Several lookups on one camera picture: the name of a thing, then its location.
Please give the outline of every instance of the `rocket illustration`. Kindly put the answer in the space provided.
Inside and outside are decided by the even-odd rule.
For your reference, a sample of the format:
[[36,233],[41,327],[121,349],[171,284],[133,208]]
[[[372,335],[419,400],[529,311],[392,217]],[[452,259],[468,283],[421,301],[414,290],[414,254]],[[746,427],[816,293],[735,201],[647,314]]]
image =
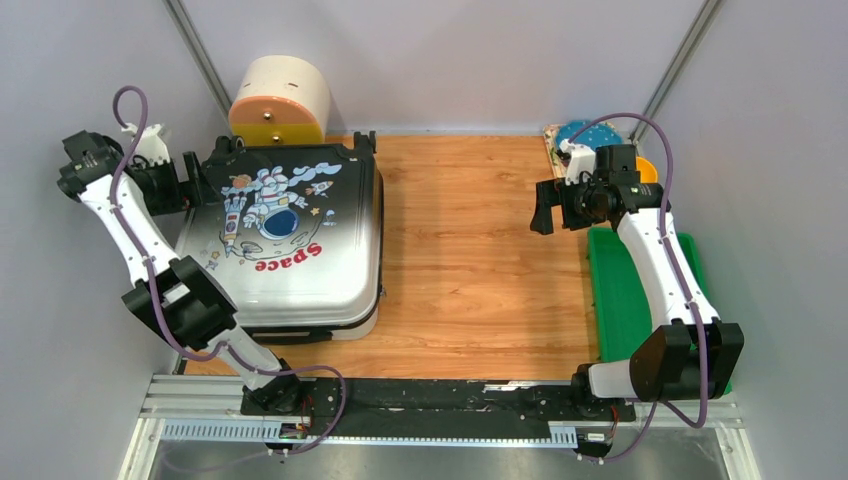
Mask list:
[[327,194],[324,193],[324,192],[327,191],[327,189],[329,189],[332,185],[333,185],[332,180],[327,180],[326,182],[321,182],[321,183],[313,183],[312,188],[306,189],[306,194],[312,195],[314,193],[315,195],[321,195],[322,197],[326,197]]
[[232,253],[233,247],[236,244],[236,237],[238,237],[238,222],[241,218],[241,210],[244,208],[244,204],[246,202],[247,197],[244,193],[232,195],[224,200],[224,212],[227,219],[224,221],[224,234],[222,239],[224,240],[224,255],[227,257],[230,256],[230,253]]

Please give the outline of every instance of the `suitcase handle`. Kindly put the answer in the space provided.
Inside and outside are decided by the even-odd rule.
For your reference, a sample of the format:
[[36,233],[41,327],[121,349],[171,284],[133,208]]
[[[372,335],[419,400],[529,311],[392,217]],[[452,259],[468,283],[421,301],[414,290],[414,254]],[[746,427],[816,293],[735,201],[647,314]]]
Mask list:
[[333,332],[320,330],[309,332],[309,335],[251,335],[254,340],[262,345],[308,345],[310,343],[328,342],[333,339]]

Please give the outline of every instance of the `orange object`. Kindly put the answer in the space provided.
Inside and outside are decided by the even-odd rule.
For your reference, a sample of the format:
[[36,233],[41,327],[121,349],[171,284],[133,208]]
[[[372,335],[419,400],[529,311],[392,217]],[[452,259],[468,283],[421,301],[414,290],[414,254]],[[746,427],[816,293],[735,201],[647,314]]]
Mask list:
[[642,174],[642,183],[657,183],[660,180],[657,167],[646,158],[636,157],[636,170]]

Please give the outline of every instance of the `cable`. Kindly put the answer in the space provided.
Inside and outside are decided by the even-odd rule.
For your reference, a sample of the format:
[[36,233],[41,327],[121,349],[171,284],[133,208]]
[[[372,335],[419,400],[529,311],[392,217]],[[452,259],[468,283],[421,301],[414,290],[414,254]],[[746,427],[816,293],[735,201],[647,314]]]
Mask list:
[[621,452],[617,455],[613,455],[611,457],[604,457],[604,458],[592,457],[590,455],[582,455],[581,454],[582,458],[588,459],[590,462],[594,463],[595,465],[603,465],[605,463],[613,463],[613,462],[617,462],[619,460],[623,460],[628,455],[633,453],[633,451],[636,450],[636,447],[638,447],[639,444],[642,443],[642,440],[645,439],[645,434],[648,433],[648,428],[651,426],[651,422],[654,420],[654,414],[655,413],[657,413],[657,402],[654,402],[651,405],[651,411],[648,413],[648,416],[645,417],[645,425],[642,426],[642,430],[639,431],[639,435],[636,436],[636,439],[633,440],[633,443],[631,443],[630,446],[627,447],[623,452]]
[[[313,365],[313,366],[309,366],[309,367],[294,368],[294,369],[291,369],[291,370],[282,370],[282,371],[263,370],[263,369],[257,368],[256,366],[251,365],[250,363],[246,362],[243,358],[241,358],[241,356],[239,356],[239,354],[235,351],[235,349],[230,348],[230,346],[226,342],[219,342],[217,345],[215,345],[215,347],[212,349],[212,352],[209,353],[208,355],[199,355],[197,353],[188,351],[185,348],[183,348],[179,344],[179,342],[177,342],[177,339],[174,338],[173,333],[171,333],[171,330],[168,327],[168,323],[165,320],[165,313],[162,311],[162,303],[160,302],[159,288],[158,288],[158,285],[157,285],[157,282],[156,282],[156,270],[153,266],[153,260],[154,259],[151,259],[149,257],[149,253],[147,252],[147,249],[144,248],[144,245],[141,243],[141,240],[139,240],[138,236],[133,231],[129,222],[127,222],[126,218],[123,215],[123,212],[121,212],[121,206],[118,203],[118,184],[120,183],[120,178],[123,175],[124,170],[126,169],[130,160],[132,160],[132,158],[135,154],[135,150],[138,147],[138,143],[141,141],[141,137],[142,137],[141,132],[144,132],[144,129],[147,126],[147,114],[148,114],[147,96],[144,94],[144,92],[140,88],[132,86],[132,85],[128,85],[128,86],[122,87],[117,92],[115,92],[115,96],[112,99],[112,113],[115,116],[115,120],[118,121],[118,124],[120,124],[124,128],[127,127],[126,122],[123,121],[123,119],[121,118],[121,114],[118,111],[118,106],[120,104],[121,97],[127,92],[135,92],[138,95],[139,100],[141,102],[141,115],[139,117],[138,133],[136,133],[136,135],[133,137],[133,140],[130,143],[129,148],[127,148],[126,153],[124,154],[121,161],[118,163],[118,166],[115,169],[115,173],[113,174],[112,183],[109,186],[109,203],[111,204],[111,210],[112,210],[112,213],[115,215],[115,219],[118,221],[118,223],[121,225],[121,228],[127,234],[127,237],[130,239],[130,242],[132,242],[133,246],[135,246],[136,250],[138,250],[138,253],[142,258],[142,262],[144,263],[145,267],[147,267],[147,277],[148,277],[148,285],[149,285],[149,288],[150,288],[150,296],[153,299],[153,301],[152,301],[153,312],[154,312],[154,315],[156,316],[156,323],[159,327],[159,330],[162,332],[162,335],[165,337],[165,340],[168,342],[168,345],[170,345],[171,348],[176,350],[177,353],[179,353],[180,355],[182,355],[182,356],[184,356],[184,357],[186,357],[190,360],[195,360],[195,361],[198,361],[198,362],[207,362],[207,361],[212,360],[213,358],[217,357],[222,349],[227,348],[229,350],[230,354],[232,355],[232,357],[241,366],[243,366],[244,368],[246,368],[246,369],[248,369],[252,372],[259,373],[261,375],[267,375],[267,376],[272,376],[272,377],[282,377],[282,376],[286,376],[286,375],[295,375],[295,374],[298,374],[298,373],[310,372],[310,371],[315,371],[315,370],[327,370],[327,371],[331,372],[333,375],[335,375],[336,377],[338,377],[339,378],[339,384],[340,384],[340,390],[341,390],[340,391],[341,399],[339,401],[339,408],[336,411],[336,415],[333,417],[333,420],[330,422],[330,425],[313,442],[308,443],[305,446],[302,446],[300,448],[291,450],[291,451],[288,452],[288,454],[294,455],[294,454],[306,453],[309,450],[312,450],[313,448],[317,447],[322,441],[324,441],[324,439],[326,439],[330,435],[330,433],[333,431],[333,429],[339,423],[339,420],[341,419],[341,416],[342,416],[342,412],[344,411],[345,404],[347,403],[347,385],[346,385],[346,382],[345,382],[345,378],[341,374],[341,372],[339,372],[335,368],[327,366],[327,365]],[[174,470],[181,472],[181,473],[208,473],[208,472],[215,471],[215,470],[229,468],[233,465],[245,462],[247,460],[251,460],[253,458],[258,458],[258,457],[266,455],[266,454],[267,454],[267,452],[261,452],[261,453],[257,453],[257,454],[253,454],[253,455],[249,455],[249,456],[240,458],[238,460],[235,460],[235,461],[230,462],[228,464],[225,464],[223,466],[208,467],[208,468],[203,468],[203,469],[184,469],[184,468],[181,468],[181,467],[175,467],[174,465],[170,464],[167,461],[167,458],[165,458],[165,457],[163,457],[163,463],[165,463],[169,468],[173,468]]]
[[583,170],[583,171],[580,172],[580,181],[581,182],[584,181],[583,180],[584,177],[588,177],[588,180],[586,180],[585,183],[589,183],[589,184],[593,183],[594,179],[593,179],[592,174],[587,172],[586,170]]
[[610,429],[610,440],[615,438],[615,432],[618,429],[618,409],[615,405],[610,406],[612,412],[612,428]]
[[568,139],[570,143],[573,143],[577,137],[579,137],[583,132],[591,128],[593,125],[596,125],[601,122],[605,122],[607,120],[611,120],[613,118],[635,118],[637,120],[643,121],[651,126],[654,131],[657,132],[657,135],[660,137],[662,141],[663,148],[665,149],[665,158],[667,171],[665,176],[665,185],[663,189],[662,199],[660,201],[660,237],[662,238],[663,247],[665,248],[666,256],[668,257],[669,262],[671,262],[671,267],[674,270],[674,276],[677,278],[677,283],[680,284],[680,289],[683,290],[683,296],[686,298],[686,303],[689,305],[690,310],[692,311],[692,318],[695,320],[695,330],[698,333],[698,363],[699,368],[701,370],[701,384],[700,384],[700,402],[698,409],[698,419],[691,420],[686,415],[683,414],[677,407],[672,405],[669,402],[663,402],[663,405],[667,406],[674,412],[684,423],[689,425],[692,428],[701,428],[704,424],[707,423],[707,401],[709,400],[709,377],[708,377],[708,364],[707,364],[707,334],[704,328],[704,321],[701,318],[701,311],[698,308],[698,304],[694,301],[694,297],[692,295],[692,290],[689,288],[689,284],[686,282],[686,278],[683,276],[683,269],[680,267],[680,261],[677,259],[677,256],[674,254],[674,250],[672,249],[671,240],[668,237],[668,228],[666,226],[666,210],[668,209],[668,198],[671,193],[671,181],[674,175],[674,156],[671,153],[671,144],[668,141],[668,137],[666,137],[663,129],[657,125],[652,119],[646,117],[645,115],[639,113],[628,113],[628,112],[620,112],[620,113],[612,113],[609,115],[604,115],[602,117],[596,118],[591,122],[583,125],[582,128],[577,130],[577,132]]
[[121,211],[121,206],[118,203],[118,184],[121,181],[121,176],[124,173],[124,170],[127,168],[130,160],[132,160],[135,155],[135,150],[138,147],[138,142],[141,141],[142,132],[147,127],[147,96],[141,91],[140,88],[127,85],[126,87],[122,87],[120,90],[115,92],[115,97],[112,99],[112,113],[115,115],[115,120],[118,123],[126,128],[127,124],[121,118],[120,112],[118,112],[118,105],[121,102],[121,97],[127,92],[135,92],[138,95],[139,100],[141,101],[141,116],[138,121],[138,132],[133,137],[132,142],[130,143],[129,148],[127,148],[126,153],[124,153],[124,157],[121,159],[120,163],[118,163],[118,167],[115,169],[115,173],[112,176],[112,183],[109,185],[109,203],[112,205],[112,213],[115,215],[115,219],[118,221],[118,224],[121,225],[121,229],[127,234],[127,237],[132,242],[135,249],[138,250],[139,255],[142,258],[142,262],[144,266],[147,267],[147,278],[148,284],[150,285],[150,297],[153,299],[153,312],[156,316],[156,323],[159,326],[159,330],[162,332],[162,335],[165,337],[165,341],[168,342],[168,345],[171,346],[174,350],[177,351],[180,355],[197,361],[197,362],[208,362],[212,360],[218,353],[220,353],[221,348],[223,348],[224,344],[219,343],[215,345],[215,348],[212,349],[212,352],[208,355],[199,355],[194,352],[190,352],[183,348],[177,339],[174,338],[174,335],[171,333],[171,330],[168,328],[168,323],[165,321],[165,313],[162,311],[162,303],[159,301],[159,287],[156,283],[156,270],[153,267],[153,260],[150,258],[147,249],[144,248],[144,244],[141,243],[138,236],[133,231],[127,219],[124,217],[123,212]]
[[319,435],[318,438],[316,438],[312,443],[306,444],[305,446],[302,446],[302,447],[297,448],[295,450],[291,450],[289,452],[289,455],[306,453],[309,450],[312,450],[313,448],[317,447],[319,443],[323,442],[324,439],[326,439],[330,435],[330,432],[332,432],[333,429],[336,428],[336,425],[339,423],[339,420],[341,419],[342,411],[344,410],[344,407],[347,404],[347,382],[345,381],[345,378],[344,378],[344,376],[342,376],[341,372],[339,372],[335,368],[330,367],[328,365],[313,365],[313,366],[309,366],[309,367],[293,368],[291,370],[283,370],[283,371],[280,371],[280,372],[273,372],[273,371],[270,371],[270,370],[263,370],[261,368],[256,368],[255,366],[247,363],[233,349],[230,349],[230,355],[233,356],[233,358],[235,359],[236,362],[238,362],[239,365],[243,366],[244,368],[247,368],[248,370],[251,370],[253,372],[256,372],[256,373],[259,373],[259,374],[262,374],[262,375],[282,377],[282,376],[285,376],[285,375],[294,375],[294,374],[297,374],[297,373],[311,372],[311,371],[315,371],[315,370],[326,370],[326,371],[332,373],[333,375],[335,375],[336,377],[338,377],[339,387],[340,387],[339,395],[340,395],[341,398],[339,400],[339,409],[336,411],[336,415],[333,417],[333,420],[330,422],[330,424],[327,426],[327,428],[324,430],[324,432],[321,435]]
[[139,163],[144,162],[145,166],[150,166],[150,160],[142,157],[141,155],[133,155],[132,165],[138,165]]
[[[303,398],[303,401],[301,401],[301,406],[300,406],[300,428],[303,429],[304,433],[309,434],[309,429],[306,427],[306,417],[305,417],[305,415],[306,415],[306,397]],[[312,424],[312,417],[311,416],[309,417],[309,424],[310,425]]]

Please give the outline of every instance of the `yellow base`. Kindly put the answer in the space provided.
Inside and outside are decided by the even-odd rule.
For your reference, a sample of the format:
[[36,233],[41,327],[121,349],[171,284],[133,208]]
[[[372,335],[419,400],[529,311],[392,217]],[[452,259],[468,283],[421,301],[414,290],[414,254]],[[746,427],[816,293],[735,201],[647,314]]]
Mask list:
[[317,123],[288,124],[288,125],[255,125],[237,124],[231,126],[233,135],[244,139],[248,147],[270,145],[309,145],[324,143],[324,132]]

